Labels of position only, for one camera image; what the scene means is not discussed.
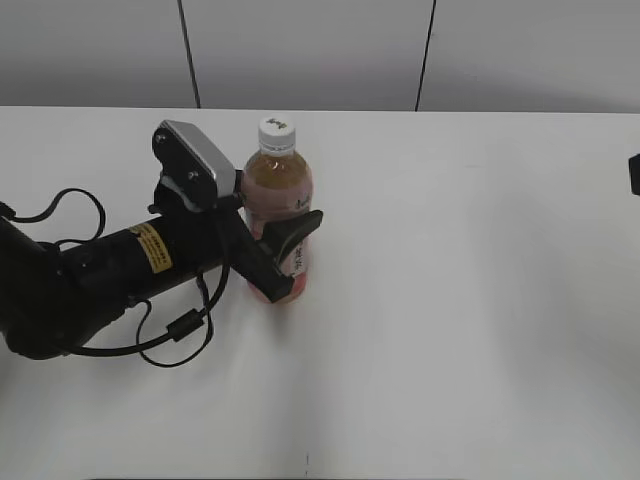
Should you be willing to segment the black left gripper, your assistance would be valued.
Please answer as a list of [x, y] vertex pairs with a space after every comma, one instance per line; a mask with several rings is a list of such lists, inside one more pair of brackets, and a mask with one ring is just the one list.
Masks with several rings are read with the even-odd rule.
[[235, 210], [191, 212], [177, 193], [162, 184], [156, 186], [149, 210], [160, 215], [151, 224], [172, 261], [172, 267], [163, 273], [170, 285], [227, 263], [272, 303], [288, 296], [293, 288], [293, 279], [278, 266], [320, 227], [324, 216], [321, 210], [313, 210], [265, 223], [261, 236], [265, 253]]

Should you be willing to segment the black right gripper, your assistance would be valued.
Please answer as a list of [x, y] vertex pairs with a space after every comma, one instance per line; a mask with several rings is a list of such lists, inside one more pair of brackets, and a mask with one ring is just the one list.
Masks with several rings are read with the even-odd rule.
[[636, 154], [628, 160], [631, 192], [640, 195], [640, 154]]

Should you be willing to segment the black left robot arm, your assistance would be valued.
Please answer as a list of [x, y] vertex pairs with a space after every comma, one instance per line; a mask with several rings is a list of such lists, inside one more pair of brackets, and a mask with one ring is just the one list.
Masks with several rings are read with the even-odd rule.
[[[37, 242], [25, 219], [1, 209], [1, 334], [14, 353], [33, 360], [63, 355], [146, 356], [155, 347], [203, 330], [214, 334], [212, 311], [229, 276], [237, 273], [271, 302], [293, 290], [280, 266], [317, 230], [323, 214], [309, 211], [269, 222], [254, 237], [239, 215], [239, 196], [204, 212], [187, 209], [178, 194], [158, 186], [148, 221], [91, 238]], [[126, 310], [194, 281], [202, 303], [170, 322], [163, 334], [124, 347], [96, 348], [92, 338]]]

